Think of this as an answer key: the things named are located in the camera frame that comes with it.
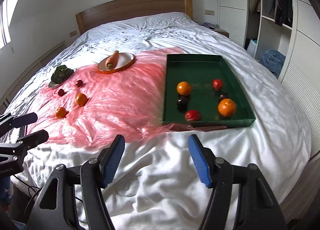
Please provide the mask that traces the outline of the blue gloved left hand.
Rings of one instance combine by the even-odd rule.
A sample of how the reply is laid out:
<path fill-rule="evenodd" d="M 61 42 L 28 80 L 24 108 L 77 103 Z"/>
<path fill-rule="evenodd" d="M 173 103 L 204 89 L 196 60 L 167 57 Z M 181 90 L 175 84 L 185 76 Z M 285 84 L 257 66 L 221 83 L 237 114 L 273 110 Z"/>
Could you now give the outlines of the blue gloved left hand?
<path fill-rule="evenodd" d="M 12 196 L 14 194 L 13 184 L 10 177 L 0 179 L 0 200 L 1 205 L 10 205 Z"/>

